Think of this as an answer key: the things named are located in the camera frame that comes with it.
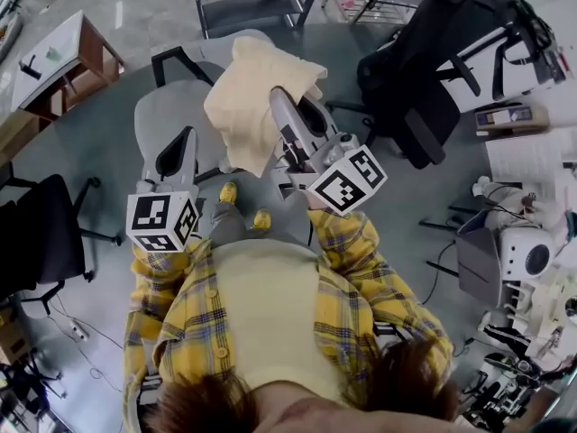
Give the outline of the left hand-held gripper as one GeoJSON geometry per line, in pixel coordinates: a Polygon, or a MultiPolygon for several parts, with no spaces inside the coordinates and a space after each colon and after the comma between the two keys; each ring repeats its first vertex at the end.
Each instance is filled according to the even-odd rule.
{"type": "Polygon", "coordinates": [[[160,152],[155,168],[159,174],[145,171],[128,196],[125,232],[146,253],[182,253],[198,234],[201,217],[194,182],[197,133],[191,126],[160,152]]]}

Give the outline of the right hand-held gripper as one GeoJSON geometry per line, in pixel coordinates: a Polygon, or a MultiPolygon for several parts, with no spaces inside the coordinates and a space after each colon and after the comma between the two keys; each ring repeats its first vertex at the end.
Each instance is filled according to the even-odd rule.
{"type": "Polygon", "coordinates": [[[298,102],[283,87],[270,91],[270,111],[282,138],[275,183],[286,198],[305,191],[344,216],[373,197],[388,176],[355,134],[338,132],[328,109],[311,95],[298,102]]]}

